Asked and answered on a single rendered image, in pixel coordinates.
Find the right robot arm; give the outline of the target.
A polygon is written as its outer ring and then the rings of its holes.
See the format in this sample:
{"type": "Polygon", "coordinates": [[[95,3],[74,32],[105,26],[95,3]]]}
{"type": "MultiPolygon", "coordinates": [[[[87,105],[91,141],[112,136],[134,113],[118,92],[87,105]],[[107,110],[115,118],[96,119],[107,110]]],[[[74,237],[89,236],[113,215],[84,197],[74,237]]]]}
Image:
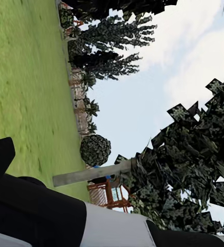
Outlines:
{"type": "Polygon", "coordinates": [[[147,216],[72,198],[33,177],[4,174],[0,247],[224,247],[224,236],[162,230],[147,216]]]}

